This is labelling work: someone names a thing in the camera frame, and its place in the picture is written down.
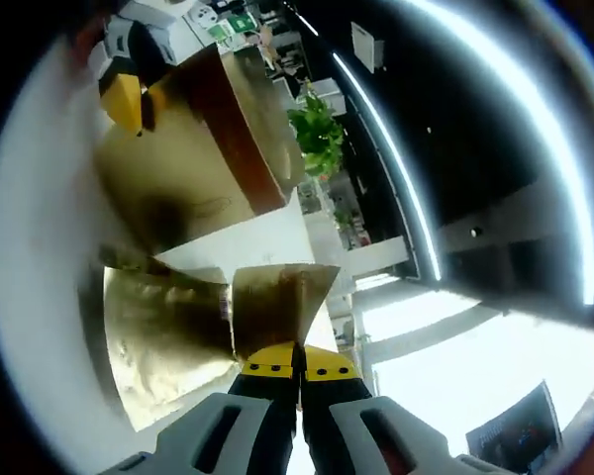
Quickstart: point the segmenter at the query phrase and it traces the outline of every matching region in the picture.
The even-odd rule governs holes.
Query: yellow object
[[[339,381],[358,378],[354,364],[345,356],[306,345],[306,380]]]
[[[136,76],[117,74],[101,96],[101,106],[110,119],[133,135],[142,130],[141,84]]]
[[[152,113],[154,115],[154,124],[158,122],[158,116],[160,116],[162,111],[168,106],[165,85],[166,82],[161,81],[148,89],[148,95],[151,98]]]
[[[247,360],[242,374],[266,378],[292,378],[292,341],[268,346],[254,353]]]

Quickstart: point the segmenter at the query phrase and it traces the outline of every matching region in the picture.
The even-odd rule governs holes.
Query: green leaves
[[[306,172],[321,176],[339,171],[344,129],[335,121],[326,103],[311,90],[306,95],[306,108],[288,111],[288,119],[304,153]]]
[[[343,211],[335,211],[335,221],[340,228],[349,228],[352,225],[352,216]]]

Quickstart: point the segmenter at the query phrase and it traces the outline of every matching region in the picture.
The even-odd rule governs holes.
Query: fluorescent light strip
[[[425,236],[425,242],[427,244],[427,251],[429,253],[429,258],[431,260],[432,267],[434,269],[434,277],[436,278],[436,280],[441,280],[443,277],[440,272],[440,266],[438,265],[438,257],[436,256],[434,242],[432,240],[431,234],[429,233],[429,227],[427,226],[427,220],[425,218],[425,214],[423,213],[423,208],[420,205],[420,200],[418,199],[418,194],[416,193],[416,188],[414,187],[414,183],[412,182],[412,179],[409,176],[409,173],[408,173],[407,169],[405,168],[405,165],[403,164],[403,159],[400,156],[400,153],[398,152],[398,149],[396,148],[396,145],[394,144],[394,141],[392,140],[392,137],[389,134],[389,131],[385,127],[383,120],[376,112],[376,108],[372,104],[372,101],[369,99],[369,97],[367,97],[367,94],[365,94],[365,91],[363,90],[361,85],[358,83],[358,81],[356,80],[354,75],[350,72],[350,70],[347,68],[346,64],[339,57],[338,54],[333,52],[333,58],[335,59],[335,61],[337,62],[337,64],[341,68],[341,70],[344,72],[344,74],[347,76],[347,79],[349,79],[349,82],[352,84],[352,86],[354,86],[354,89],[356,89],[356,92],[358,93],[360,98],[363,100],[363,102],[367,106],[367,109],[369,110],[370,114],[372,115],[374,122],[376,122],[376,125],[378,126],[380,133],[383,135],[385,142],[389,146],[392,156],[394,157],[394,160],[396,161],[396,165],[398,165],[398,169],[400,170],[401,174],[403,175],[405,184],[407,185],[407,189],[409,191],[409,196],[412,199],[412,204],[414,205],[416,213],[418,214],[418,220],[420,221],[420,226],[423,230],[423,235]]]
[[[583,304],[594,304],[594,236],[576,158],[565,139],[560,123],[545,103],[533,79],[489,37],[473,25],[427,0],[403,0],[429,14],[471,48],[497,74],[530,114],[550,155],[556,161],[567,187],[576,220],[583,259]]]
[[[308,28],[308,30],[310,30],[313,35],[315,35],[316,37],[319,35],[319,32],[317,30],[315,30],[315,28],[310,23],[308,23],[308,21],[304,17],[299,15],[297,12],[295,12],[295,15],[297,15],[297,18],[299,20],[301,20],[301,23],[306,25],[306,28]]]

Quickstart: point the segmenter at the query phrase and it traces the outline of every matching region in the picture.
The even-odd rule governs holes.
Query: bright window
[[[379,395],[442,432],[457,456],[467,432],[542,380],[566,428],[594,390],[594,332],[512,314],[372,369]]]
[[[370,341],[381,341],[428,327],[478,303],[478,300],[450,292],[426,292],[365,312],[362,317],[365,334]]]

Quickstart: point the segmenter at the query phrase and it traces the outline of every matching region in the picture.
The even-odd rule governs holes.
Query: white panel
[[[373,73],[383,65],[384,43],[382,40],[375,40],[372,34],[355,22],[351,22],[351,27],[354,55]]]
[[[348,271],[353,276],[383,269],[409,258],[403,237],[394,237],[347,252]]]
[[[119,12],[119,16],[139,22],[143,25],[150,25],[157,28],[167,28],[176,17],[164,11],[130,0]]]
[[[174,269],[219,267],[228,282],[240,267],[283,263],[314,263],[297,191],[290,203],[252,220],[199,237],[159,254]]]
[[[336,265],[341,268],[331,294],[351,294],[355,287],[347,267],[347,251],[330,216],[324,212],[311,213],[304,217],[308,238],[318,264]]]

